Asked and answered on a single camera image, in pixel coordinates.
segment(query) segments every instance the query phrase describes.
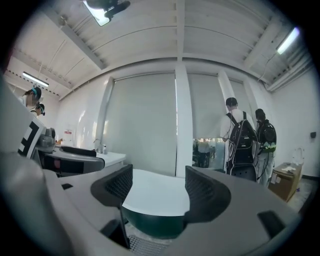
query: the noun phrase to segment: cap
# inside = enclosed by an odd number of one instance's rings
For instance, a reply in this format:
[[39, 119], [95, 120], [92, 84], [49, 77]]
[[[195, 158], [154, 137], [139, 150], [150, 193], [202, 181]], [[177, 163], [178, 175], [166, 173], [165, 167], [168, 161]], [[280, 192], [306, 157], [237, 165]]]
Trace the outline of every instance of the cap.
[[227, 98], [225, 104], [229, 107], [234, 107], [238, 104], [237, 99], [234, 97]]

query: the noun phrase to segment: person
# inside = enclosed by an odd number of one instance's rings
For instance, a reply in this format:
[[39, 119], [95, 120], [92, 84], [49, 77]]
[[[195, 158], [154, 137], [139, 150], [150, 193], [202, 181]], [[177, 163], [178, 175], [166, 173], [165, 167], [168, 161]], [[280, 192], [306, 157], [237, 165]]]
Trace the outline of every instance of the person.
[[45, 105], [39, 104], [30, 111], [36, 118], [40, 115], [45, 115]]
[[[235, 121], [237, 123], [241, 122], [244, 120], [244, 112], [240, 109], [238, 109], [238, 101], [234, 97], [227, 98], [225, 101], [226, 108], [228, 109], [229, 113], [234, 117]], [[250, 123], [253, 129], [255, 129], [254, 121], [252, 117], [246, 113], [246, 119]], [[228, 139], [231, 136], [231, 133], [234, 129], [235, 125], [233, 124], [232, 120], [225, 115], [222, 120], [221, 120], [221, 126], [220, 126], [220, 137], [224, 142], [227, 142]], [[226, 159], [226, 173], [229, 174], [230, 170], [232, 168], [232, 159], [230, 155], [225, 158]]]
[[23, 96], [19, 97], [19, 101], [27, 108], [35, 107], [41, 98], [41, 89], [34, 87], [24, 93]]
[[260, 184], [267, 187], [272, 172], [277, 135], [274, 126], [266, 119], [266, 114], [261, 108], [255, 111], [255, 117], [257, 119], [257, 137], [259, 143], [261, 143], [261, 150], [258, 154], [257, 177]]

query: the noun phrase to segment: backpack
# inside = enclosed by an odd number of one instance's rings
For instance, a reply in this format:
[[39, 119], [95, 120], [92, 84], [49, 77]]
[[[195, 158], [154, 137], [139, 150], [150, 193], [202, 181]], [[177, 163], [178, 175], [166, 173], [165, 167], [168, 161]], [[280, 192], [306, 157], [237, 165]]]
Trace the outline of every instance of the backpack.
[[253, 141], [258, 141], [255, 130], [243, 112], [243, 120], [237, 122], [231, 113], [226, 114], [234, 124], [229, 138], [229, 158], [234, 165], [246, 165], [254, 162]]
[[275, 127], [265, 120], [257, 131], [258, 141], [261, 144], [262, 152], [272, 153], [277, 147], [277, 133]]

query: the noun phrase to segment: ceiling lamp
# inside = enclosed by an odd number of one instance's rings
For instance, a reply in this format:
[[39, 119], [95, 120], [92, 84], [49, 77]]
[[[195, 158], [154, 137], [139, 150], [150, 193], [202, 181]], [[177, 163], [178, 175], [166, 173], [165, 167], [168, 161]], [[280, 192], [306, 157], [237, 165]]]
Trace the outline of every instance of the ceiling lamp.
[[118, 0], [87, 0], [83, 3], [100, 26], [107, 24], [114, 15], [130, 6], [129, 1], [118, 3]]
[[34, 77], [33, 75], [30, 75], [30, 74], [28, 74], [28, 73], [26, 73], [26, 72], [23, 72], [22, 75], [25, 76], [26, 78], [29, 78], [29, 79], [37, 82], [37, 83], [40, 84], [40, 85], [43, 85], [43, 86], [45, 86], [45, 87], [48, 87], [48, 86], [49, 86], [49, 84], [48, 84], [47, 82], [42, 81], [42, 80], [40, 80], [40, 79], [38, 79], [38, 78]]
[[285, 50], [296, 40], [299, 34], [300, 34], [299, 29], [295, 27], [277, 49], [278, 54], [280, 55], [283, 54]]

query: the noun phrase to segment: faucet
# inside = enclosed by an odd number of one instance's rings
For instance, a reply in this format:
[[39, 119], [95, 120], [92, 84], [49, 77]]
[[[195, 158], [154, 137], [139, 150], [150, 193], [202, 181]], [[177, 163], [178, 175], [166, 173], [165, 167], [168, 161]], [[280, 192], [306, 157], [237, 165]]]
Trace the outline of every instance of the faucet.
[[95, 152], [98, 152], [98, 153], [102, 153], [102, 148], [101, 148], [101, 140], [96, 138], [93, 143], [95, 143], [96, 141], [99, 141], [99, 146], [95, 148]]

